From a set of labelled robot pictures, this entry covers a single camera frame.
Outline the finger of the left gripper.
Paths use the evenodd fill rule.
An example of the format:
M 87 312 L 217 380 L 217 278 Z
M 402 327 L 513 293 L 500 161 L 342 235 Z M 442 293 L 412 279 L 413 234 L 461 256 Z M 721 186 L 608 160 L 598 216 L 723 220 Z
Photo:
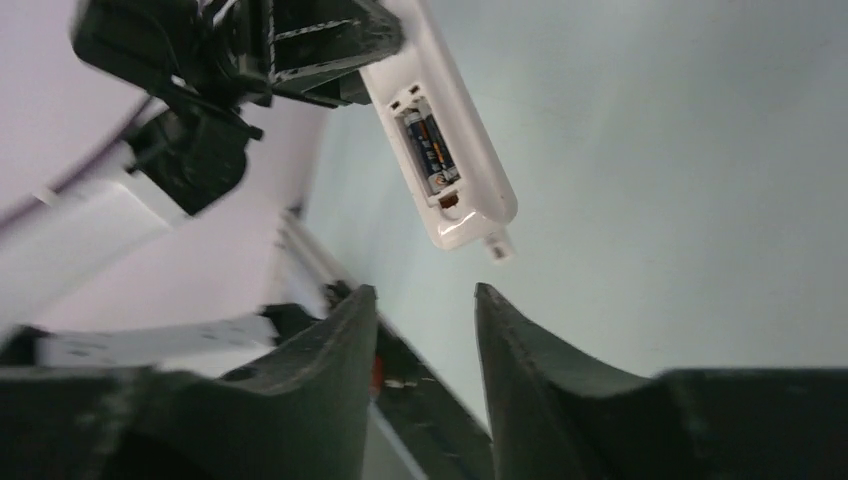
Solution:
M 379 1 L 271 1 L 274 95 L 325 108 L 369 105 L 360 70 L 398 53 L 400 19 Z

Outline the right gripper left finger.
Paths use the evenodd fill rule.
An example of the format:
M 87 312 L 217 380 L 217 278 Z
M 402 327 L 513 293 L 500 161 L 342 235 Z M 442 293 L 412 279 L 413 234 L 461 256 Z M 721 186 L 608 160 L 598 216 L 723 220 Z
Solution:
M 22 325 L 1 344 L 5 479 L 357 479 L 377 337 L 363 285 L 324 319 L 266 318 L 268 354 L 221 377 L 150 366 L 54 367 Z

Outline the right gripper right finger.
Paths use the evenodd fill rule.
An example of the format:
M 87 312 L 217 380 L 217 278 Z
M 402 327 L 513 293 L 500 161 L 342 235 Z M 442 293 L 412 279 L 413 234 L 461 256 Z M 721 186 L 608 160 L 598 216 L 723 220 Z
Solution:
M 641 377 L 475 289 L 499 479 L 843 479 L 843 368 L 684 368 Z

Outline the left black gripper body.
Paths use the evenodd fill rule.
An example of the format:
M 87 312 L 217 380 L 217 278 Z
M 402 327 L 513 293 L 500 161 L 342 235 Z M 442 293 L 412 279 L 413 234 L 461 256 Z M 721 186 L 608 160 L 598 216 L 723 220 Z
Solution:
M 224 109 L 272 103 L 268 1 L 80 1 L 71 27 L 89 66 L 166 99 Z

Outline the white remote control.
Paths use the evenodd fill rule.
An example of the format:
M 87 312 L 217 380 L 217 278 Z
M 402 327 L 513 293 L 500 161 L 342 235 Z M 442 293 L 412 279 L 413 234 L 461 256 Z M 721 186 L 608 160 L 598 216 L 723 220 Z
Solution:
M 401 50 L 361 69 L 428 236 L 453 250 L 481 241 L 492 258 L 515 251 L 506 228 L 518 203 L 456 63 L 424 1 L 384 1 L 402 23 Z M 408 110 L 432 114 L 460 179 L 438 194 L 425 183 L 404 124 Z

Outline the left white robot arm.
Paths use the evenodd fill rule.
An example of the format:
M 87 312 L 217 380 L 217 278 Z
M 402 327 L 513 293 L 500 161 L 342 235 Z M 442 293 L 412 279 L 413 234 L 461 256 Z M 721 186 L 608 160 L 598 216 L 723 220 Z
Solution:
M 112 367 L 273 347 L 273 310 L 123 332 L 54 334 L 31 318 L 139 246 L 233 191 L 275 97 L 363 103 L 359 71 L 396 54 L 399 18 L 377 1 L 83 1 L 76 56 L 165 107 L 140 112 L 70 175 L 1 220 L 1 363 Z

